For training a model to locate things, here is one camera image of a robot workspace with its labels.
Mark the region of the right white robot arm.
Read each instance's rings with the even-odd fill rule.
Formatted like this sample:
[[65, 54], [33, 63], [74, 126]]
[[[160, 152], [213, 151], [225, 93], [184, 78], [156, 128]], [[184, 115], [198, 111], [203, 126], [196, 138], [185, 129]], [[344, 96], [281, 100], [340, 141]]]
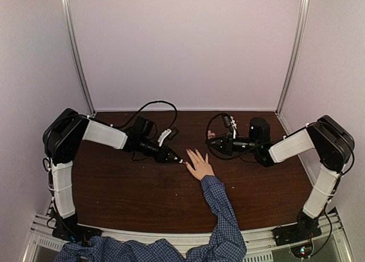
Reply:
[[205, 143], [218, 159], [233, 160], [253, 154], [255, 162], [272, 167], [308, 152], [319, 160], [319, 172], [308, 199], [297, 216], [297, 223], [283, 231], [296, 239], [304, 240], [316, 233], [318, 219], [335, 196], [340, 180], [354, 164], [354, 138], [328, 115], [304, 125], [302, 128], [273, 141], [270, 124], [261, 117], [249, 121], [248, 135], [238, 132], [237, 122], [228, 113], [217, 114], [211, 121], [221, 118], [227, 132], [214, 134], [211, 125], [206, 127]]

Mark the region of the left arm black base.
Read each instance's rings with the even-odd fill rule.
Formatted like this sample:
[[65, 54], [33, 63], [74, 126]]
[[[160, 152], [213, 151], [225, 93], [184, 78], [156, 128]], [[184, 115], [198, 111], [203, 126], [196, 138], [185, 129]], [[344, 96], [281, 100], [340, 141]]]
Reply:
[[101, 236], [102, 230], [97, 228], [77, 226], [76, 231], [69, 231], [65, 227], [56, 227], [52, 236], [69, 242], [89, 241], [94, 236]]

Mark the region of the pink nail polish bottle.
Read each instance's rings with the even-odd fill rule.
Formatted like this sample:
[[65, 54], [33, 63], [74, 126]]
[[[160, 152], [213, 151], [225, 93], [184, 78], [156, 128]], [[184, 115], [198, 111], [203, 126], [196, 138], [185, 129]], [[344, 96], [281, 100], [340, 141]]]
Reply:
[[213, 139], [216, 137], [216, 134], [214, 132], [212, 132], [211, 130], [209, 130], [207, 133], [207, 137], [208, 137], [208, 139]]

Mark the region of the mannequin hand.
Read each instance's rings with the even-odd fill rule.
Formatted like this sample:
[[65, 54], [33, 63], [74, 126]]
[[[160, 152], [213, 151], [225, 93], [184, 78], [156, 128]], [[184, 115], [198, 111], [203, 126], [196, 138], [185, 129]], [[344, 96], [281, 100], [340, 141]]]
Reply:
[[197, 180], [202, 181], [206, 176], [215, 176], [212, 166], [209, 164], [209, 156], [203, 158], [199, 150], [186, 150], [190, 161], [185, 161], [184, 164], [190, 174]]

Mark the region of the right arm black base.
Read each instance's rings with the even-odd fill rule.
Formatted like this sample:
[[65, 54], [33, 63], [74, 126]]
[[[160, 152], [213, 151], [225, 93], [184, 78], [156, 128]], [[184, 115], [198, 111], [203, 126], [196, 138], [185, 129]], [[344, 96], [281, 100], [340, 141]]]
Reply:
[[310, 240], [320, 236], [322, 231], [319, 227], [311, 228], [309, 231], [300, 230], [298, 224], [277, 226], [272, 230], [276, 246], [294, 244], [300, 241]]

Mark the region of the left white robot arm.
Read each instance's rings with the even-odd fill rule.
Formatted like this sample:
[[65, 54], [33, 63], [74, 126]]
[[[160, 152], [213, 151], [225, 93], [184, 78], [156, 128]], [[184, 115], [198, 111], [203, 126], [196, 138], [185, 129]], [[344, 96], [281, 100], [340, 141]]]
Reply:
[[54, 235], [77, 241], [84, 235], [100, 235], [98, 229], [79, 226], [72, 197], [72, 166], [83, 141], [94, 142], [125, 152], [139, 152], [157, 163], [178, 163], [183, 159], [164, 142], [177, 133], [172, 127], [161, 133], [158, 140], [149, 139], [155, 123], [134, 115], [132, 126], [116, 127], [65, 109], [43, 134], [43, 166], [48, 172], [48, 188], [53, 200], [56, 220]]

